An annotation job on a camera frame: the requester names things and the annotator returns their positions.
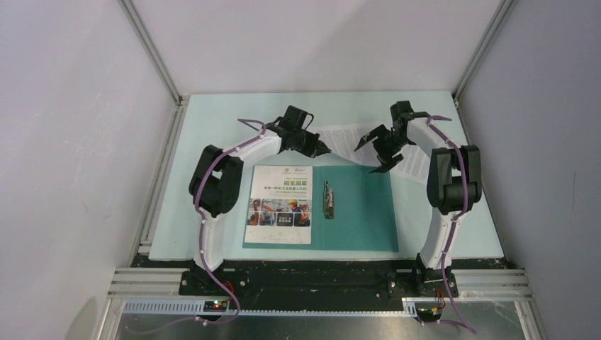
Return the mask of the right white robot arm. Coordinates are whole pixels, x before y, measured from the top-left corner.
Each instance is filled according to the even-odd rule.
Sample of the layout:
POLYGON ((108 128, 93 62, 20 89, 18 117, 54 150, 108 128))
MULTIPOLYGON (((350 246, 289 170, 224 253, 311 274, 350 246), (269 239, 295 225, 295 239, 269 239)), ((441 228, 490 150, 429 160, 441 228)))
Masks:
POLYGON ((426 192, 432 218, 424 246, 416 256, 412 288, 431 295, 451 273, 451 250, 465 216, 483 194, 481 151, 474 144, 459 145, 437 126, 445 118, 416 112, 409 101, 391 106, 391 127, 379 125, 361 136, 358 149, 371 144, 385 173, 403 159, 406 145, 419 147, 429 157, 426 192))

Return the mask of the printed paper file bottom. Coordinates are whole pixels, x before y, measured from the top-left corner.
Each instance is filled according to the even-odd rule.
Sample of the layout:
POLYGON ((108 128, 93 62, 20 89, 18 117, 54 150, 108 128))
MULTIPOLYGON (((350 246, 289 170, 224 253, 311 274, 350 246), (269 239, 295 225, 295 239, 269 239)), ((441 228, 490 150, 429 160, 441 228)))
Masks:
MULTIPOLYGON (((351 162, 376 168, 381 163, 377 160, 373 145, 366 145, 355 151, 361 137, 382 125, 382 122, 356 123, 348 125, 327 125, 312 127, 312 131, 320 134, 322 140, 333 154, 351 162)), ((407 144, 399 154, 403 159, 391 169, 391 172, 411 181, 426 184, 429 172, 429 157, 417 146, 407 144)))

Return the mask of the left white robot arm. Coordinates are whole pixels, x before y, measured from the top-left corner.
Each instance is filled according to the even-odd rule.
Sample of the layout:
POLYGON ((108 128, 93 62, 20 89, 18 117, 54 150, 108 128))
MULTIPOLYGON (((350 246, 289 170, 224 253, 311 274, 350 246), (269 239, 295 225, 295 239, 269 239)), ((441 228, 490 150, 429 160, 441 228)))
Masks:
POLYGON ((189 184, 193 206, 200 215, 198 246, 194 263, 201 267, 196 285, 207 295, 223 287, 223 275, 216 269, 224 261, 223 238, 226 215, 240 196, 245 169, 261 160, 285 151, 316 158, 331 152, 320 135, 308 131, 314 115, 295 106, 288 106, 284 115, 270 123, 250 118, 238 121, 256 131, 249 138, 228 149, 208 145, 201 153, 189 184))

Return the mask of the printed paper file top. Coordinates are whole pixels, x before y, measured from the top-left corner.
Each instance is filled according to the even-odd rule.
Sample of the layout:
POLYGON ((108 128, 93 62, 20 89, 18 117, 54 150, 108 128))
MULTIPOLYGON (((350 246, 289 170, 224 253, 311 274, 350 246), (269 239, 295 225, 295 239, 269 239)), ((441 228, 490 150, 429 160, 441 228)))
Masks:
POLYGON ((311 244, 313 167, 255 166, 245 222, 245 248, 311 244))

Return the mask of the teal green folder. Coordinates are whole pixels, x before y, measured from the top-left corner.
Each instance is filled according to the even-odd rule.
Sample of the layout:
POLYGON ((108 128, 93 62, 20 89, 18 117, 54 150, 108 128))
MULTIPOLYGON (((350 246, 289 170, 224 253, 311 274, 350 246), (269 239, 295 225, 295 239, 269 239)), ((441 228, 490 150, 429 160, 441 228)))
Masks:
POLYGON ((366 166, 313 167, 312 243, 273 248, 319 251, 399 250, 391 180, 388 174, 370 174, 366 166), (323 212, 324 182, 335 193, 335 218, 323 212))

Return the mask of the printed paper file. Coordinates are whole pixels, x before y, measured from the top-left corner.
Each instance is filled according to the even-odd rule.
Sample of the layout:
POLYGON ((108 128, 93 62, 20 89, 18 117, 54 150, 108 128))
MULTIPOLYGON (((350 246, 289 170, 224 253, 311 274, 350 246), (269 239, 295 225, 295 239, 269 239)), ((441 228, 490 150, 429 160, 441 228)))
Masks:
POLYGON ((245 222, 245 248, 311 244, 313 167, 255 166, 245 222))
MULTIPOLYGON (((333 154, 351 162, 376 168, 381 163, 377 160, 373 145, 366 145, 355 151, 361 137, 382 125, 382 122, 356 123, 348 125, 327 125, 312 127, 312 131, 320 134, 322 140, 333 154)), ((399 154, 403 159, 391 169, 391 172, 411 181, 426 184, 429 172, 429 157, 417 146, 407 144, 399 154)))

